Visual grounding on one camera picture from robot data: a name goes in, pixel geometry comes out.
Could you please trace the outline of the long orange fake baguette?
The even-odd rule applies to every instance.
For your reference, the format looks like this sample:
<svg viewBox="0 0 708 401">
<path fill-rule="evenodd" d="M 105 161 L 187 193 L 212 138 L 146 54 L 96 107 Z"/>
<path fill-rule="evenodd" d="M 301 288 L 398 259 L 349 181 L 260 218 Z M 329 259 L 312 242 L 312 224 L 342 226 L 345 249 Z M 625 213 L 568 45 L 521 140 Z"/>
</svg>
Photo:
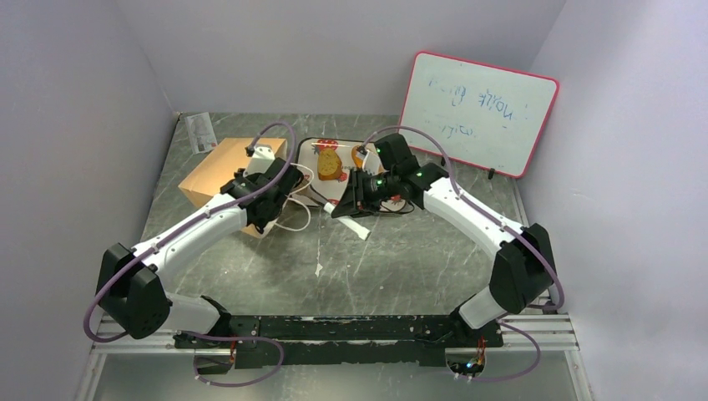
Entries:
<svg viewBox="0 0 708 401">
<path fill-rule="evenodd" d="M 353 146 L 351 148 L 351 158 L 358 170 L 362 170 L 365 164 L 368 151 L 362 145 Z"/>
</svg>

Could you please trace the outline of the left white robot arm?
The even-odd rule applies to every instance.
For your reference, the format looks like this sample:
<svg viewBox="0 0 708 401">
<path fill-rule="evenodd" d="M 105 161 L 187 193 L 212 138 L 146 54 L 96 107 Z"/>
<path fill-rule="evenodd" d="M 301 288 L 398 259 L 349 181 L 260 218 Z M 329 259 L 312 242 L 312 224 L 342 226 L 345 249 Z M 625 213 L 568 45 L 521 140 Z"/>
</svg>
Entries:
<svg viewBox="0 0 708 401">
<path fill-rule="evenodd" d="M 264 233 L 303 180 L 303 173 L 282 158 L 262 172 L 238 170 L 204 206 L 167 231 L 132 247 L 111 246 L 101 264 L 97 306 L 124 336 L 142 339 L 170 329 L 197 332 L 213 348 L 224 345 L 231 335 L 230 314 L 218 302 L 164 287 L 222 238 L 248 226 Z"/>
</svg>

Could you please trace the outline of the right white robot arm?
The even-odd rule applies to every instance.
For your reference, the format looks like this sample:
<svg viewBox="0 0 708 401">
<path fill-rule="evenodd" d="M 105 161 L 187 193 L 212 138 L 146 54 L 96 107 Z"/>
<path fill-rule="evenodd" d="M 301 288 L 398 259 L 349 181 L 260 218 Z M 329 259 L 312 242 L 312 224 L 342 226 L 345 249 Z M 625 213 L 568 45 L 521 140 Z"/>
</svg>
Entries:
<svg viewBox="0 0 708 401">
<path fill-rule="evenodd" d="M 469 195 L 459 187 L 449 165 L 421 165 L 401 127 L 389 131 L 374 144 L 380 166 L 351 172 L 331 216 L 368 215 L 398 195 L 444 219 L 482 247 L 493 260 L 489 283 L 454 310 L 456 319 L 450 325 L 457 344 L 472 345 L 484 325 L 522 312 L 553 286 L 557 273 L 549 234 L 539 224 L 523 226 Z"/>
</svg>

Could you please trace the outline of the brown paper bag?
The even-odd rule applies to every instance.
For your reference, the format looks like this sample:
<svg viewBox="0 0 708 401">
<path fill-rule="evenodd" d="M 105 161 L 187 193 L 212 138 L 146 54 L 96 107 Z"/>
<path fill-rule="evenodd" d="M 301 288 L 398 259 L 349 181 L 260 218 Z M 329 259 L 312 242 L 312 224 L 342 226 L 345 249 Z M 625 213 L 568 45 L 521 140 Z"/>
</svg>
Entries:
<svg viewBox="0 0 708 401">
<path fill-rule="evenodd" d="M 279 216 L 268 224 L 264 233 L 258 233 L 248 222 L 246 203 L 255 198 L 252 194 L 258 190 L 253 190 L 252 185 L 245 180 L 244 171 L 251 155 L 244 149 L 239 150 L 239 145 L 248 145 L 248 141 L 222 141 L 180 183 L 180 190 L 198 210 L 179 223 L 174 234 L 175 240 L 219 240 L 237 231 L 262 238 L 272 230 Z M 284 140 L 266 139 L 255 147 L 266 145 L 276 155 L 274 160 L 286 161 Z"/>
</svg>

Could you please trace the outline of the fake orange bread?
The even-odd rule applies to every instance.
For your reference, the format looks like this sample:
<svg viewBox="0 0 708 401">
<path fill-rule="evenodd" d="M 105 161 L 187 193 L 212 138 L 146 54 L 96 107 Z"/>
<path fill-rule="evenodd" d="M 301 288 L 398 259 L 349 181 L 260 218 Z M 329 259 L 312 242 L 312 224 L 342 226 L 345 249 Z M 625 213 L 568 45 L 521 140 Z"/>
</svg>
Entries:
<svg viewBox="0 0 708 401">
<path fill-rule="evenodd" d="M 333 148 L 320 151 L 317 159 L 317 174 L 319 180 L 336 180 L 342 173 L 340 156 Z"/>
</svg>

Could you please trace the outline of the strawberry pattern tray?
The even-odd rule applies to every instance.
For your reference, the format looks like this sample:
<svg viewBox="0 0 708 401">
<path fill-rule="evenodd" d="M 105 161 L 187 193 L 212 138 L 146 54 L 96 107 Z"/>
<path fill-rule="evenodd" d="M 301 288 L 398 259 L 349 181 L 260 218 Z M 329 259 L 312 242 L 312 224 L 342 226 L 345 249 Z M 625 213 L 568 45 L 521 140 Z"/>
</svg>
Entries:
<svg viewBox="0 0 708 401">
<path fill-rule="evenodd" d="M 343 195 L 352 170 L 364 166 L 367 154 L 358 152 L 362 142 L 329 138 L 305 138 L 299 144 L 296 163 L 311 180 L 307 196 L 312 201 L 324 199 L 337 205 Z"/>
</svg>

